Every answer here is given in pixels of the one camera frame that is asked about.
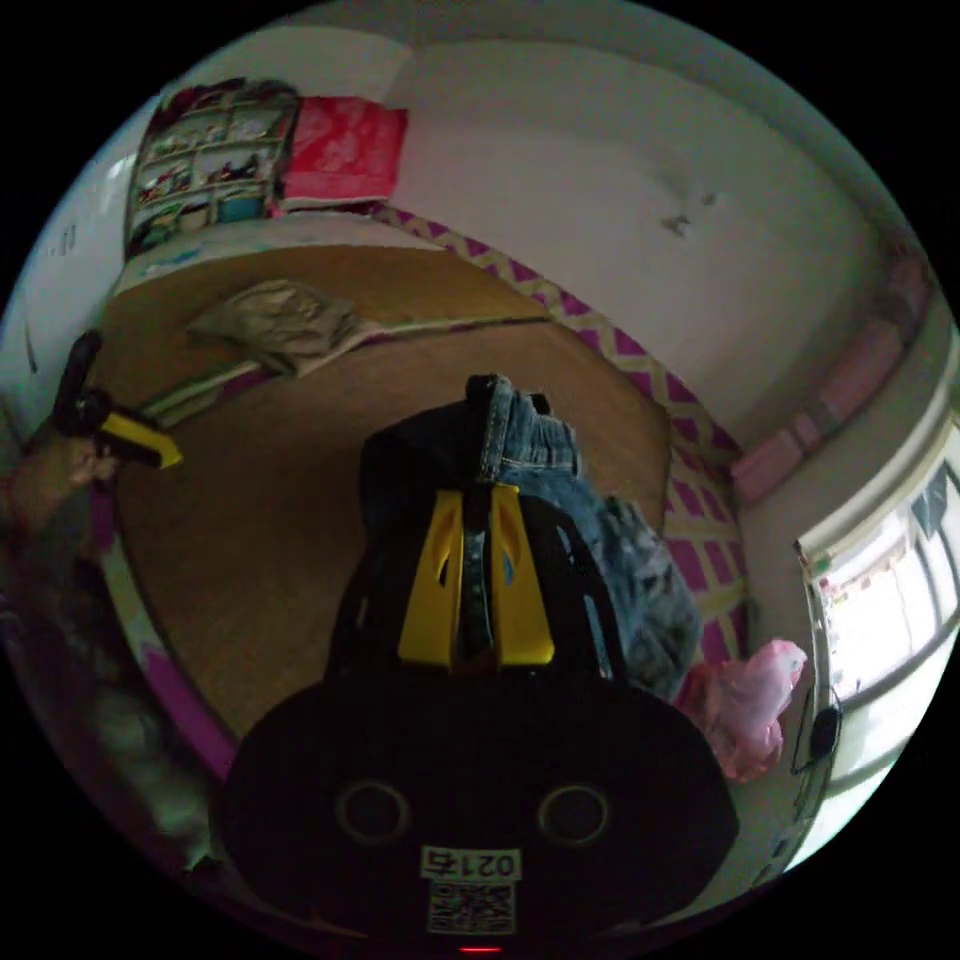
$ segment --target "person's arm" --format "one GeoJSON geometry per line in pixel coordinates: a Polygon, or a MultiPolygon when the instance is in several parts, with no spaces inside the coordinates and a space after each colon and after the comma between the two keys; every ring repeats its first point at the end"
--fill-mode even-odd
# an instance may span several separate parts
{"type": "Polygon", "coordinates": [[[97,454],[93,440],[56,437],[0,483],[3,527],[23,539],[36,536],[76,490],[109,479],[116,466],[97,454]]]}

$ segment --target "plastic bag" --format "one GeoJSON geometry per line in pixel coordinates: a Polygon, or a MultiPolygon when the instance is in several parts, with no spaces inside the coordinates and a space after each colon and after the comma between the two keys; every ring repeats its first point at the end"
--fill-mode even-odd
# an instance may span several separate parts
{"type": "Polygon", "coordinates": [[[796,644],[777,639],[749,660],[700,663],[688,674],[677,707],[703,732],[729,779],[755,780],[780,759],[778,718],[806,661],[796,644]]]}

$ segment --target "pillow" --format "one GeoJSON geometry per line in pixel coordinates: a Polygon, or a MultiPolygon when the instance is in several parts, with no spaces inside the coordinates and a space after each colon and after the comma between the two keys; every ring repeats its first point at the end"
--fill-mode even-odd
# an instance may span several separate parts
{"type": "Polygon", "coordinates": [[[360,97],[304,97],[280,208],[389,199],[406,130],[406,110],[360,97]]]}

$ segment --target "denim jeans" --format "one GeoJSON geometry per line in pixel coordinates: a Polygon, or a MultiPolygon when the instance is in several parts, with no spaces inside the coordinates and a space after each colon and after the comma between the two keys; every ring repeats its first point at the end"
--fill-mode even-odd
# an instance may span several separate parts
{"type": "MultiPolygon", "coordinates": [[[[464,479],[509,484],[521,496],[547,501],[571,518],[609,591],[629,681],[672,700],[703,625],[666,545],[633,504],[594,491],[573,429],[551,415],[546,398],[521,393],[499,376],[472,377],[467,397],[367,440],[360,502],[368,544],[432,509],[437,490],[458,489],[464,479]],[[483,397],[479,422],[468,417],[471,396],[483,397]]],[[[484,535],[467,533],[461,618],[480,620],[487,631],[488,596],[484,535]]],[[[603,664],[598,626],[593,639],[603,664]]]]}

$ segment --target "sticker label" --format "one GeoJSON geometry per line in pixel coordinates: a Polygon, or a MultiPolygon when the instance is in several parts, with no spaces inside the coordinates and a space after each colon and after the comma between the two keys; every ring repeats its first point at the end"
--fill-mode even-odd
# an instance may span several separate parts
{"type": "Polygon", "coordinates": [[[516,933],[519,850],[423,847],[420,877],[430,881],[427,933],[516,933]]]}
{"type": "Polygon", "coordinates": [[[430,884],[427,933],[460,936],[516,932],[515,883],[430,884]]]}
{"type": "Polygon", "coordinates": [[[520,851],[423,847],[420,879],[488,885],[516,883],[521,879],[520,851]]]}

